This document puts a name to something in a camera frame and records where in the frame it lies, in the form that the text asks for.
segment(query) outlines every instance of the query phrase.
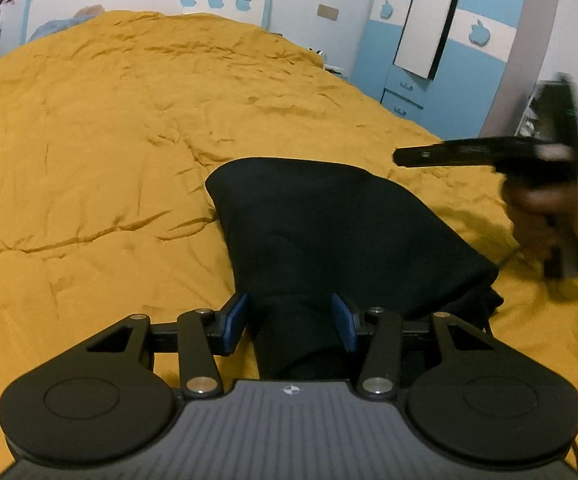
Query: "black fabric cover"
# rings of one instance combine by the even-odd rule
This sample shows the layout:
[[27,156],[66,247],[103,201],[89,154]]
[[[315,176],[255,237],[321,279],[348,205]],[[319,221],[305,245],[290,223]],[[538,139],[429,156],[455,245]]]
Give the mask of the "black fabric cover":
[[360,168],[243,158],[207,179],[263,379],[348,375],[331,294],[405,319],[479,322],[502,303],[496,266],[398,184]]

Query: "round black disc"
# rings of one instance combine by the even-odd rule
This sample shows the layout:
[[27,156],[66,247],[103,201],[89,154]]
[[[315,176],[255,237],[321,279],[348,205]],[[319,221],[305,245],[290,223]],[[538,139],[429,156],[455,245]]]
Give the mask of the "round black disc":
[[451,454],[527,466],[565,453],[578,432],[578,392],[524,357],[460,352],[413,384],[411,421]]
[[0,425],[13,447],[36,462],[85,465],[156,439],[174,415],[170,388],[114,357],[85,355],[76,369],[45,365],[13,382],[0,398]]

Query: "person's hand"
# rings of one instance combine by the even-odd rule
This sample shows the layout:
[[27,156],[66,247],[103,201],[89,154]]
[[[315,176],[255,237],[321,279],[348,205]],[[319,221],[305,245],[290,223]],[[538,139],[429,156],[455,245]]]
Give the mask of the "person's hand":
[[548,225],[547,215],[569,216],[578,238],[578,183],[527,189],[507,181],[502,198],[514,224],[514,238],[528,257],[545,261],[558,243],[558,234]]

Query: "blue wardrobe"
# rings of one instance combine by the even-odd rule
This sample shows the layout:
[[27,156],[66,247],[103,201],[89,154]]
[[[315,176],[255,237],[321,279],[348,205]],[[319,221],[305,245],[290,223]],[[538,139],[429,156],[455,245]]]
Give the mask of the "blue wardrobe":
[[442,139],[477,137],[495,100],[538,76],[557,0],[535,1],[373,0],[351,83]]

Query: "wrinkled bedspread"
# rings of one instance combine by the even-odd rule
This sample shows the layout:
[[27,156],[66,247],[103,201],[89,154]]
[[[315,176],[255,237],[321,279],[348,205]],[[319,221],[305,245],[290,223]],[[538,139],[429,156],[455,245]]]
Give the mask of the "wrinkled bedspread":
[[[219,308],[233,277],[207,176],[228,160],[353,164],[406,186],[494,261],[515,247],[485,168],[396,168],[435,137],[257,27],[108,12],[0,60],[0,393],[131,313]],[[516,257],[495,335],[578,388],[578,282]],[[221,361],[256,376],[251,346]],[[174,356],[156,371],[176,383]],[[0,470],[10,463],[0,431]]]

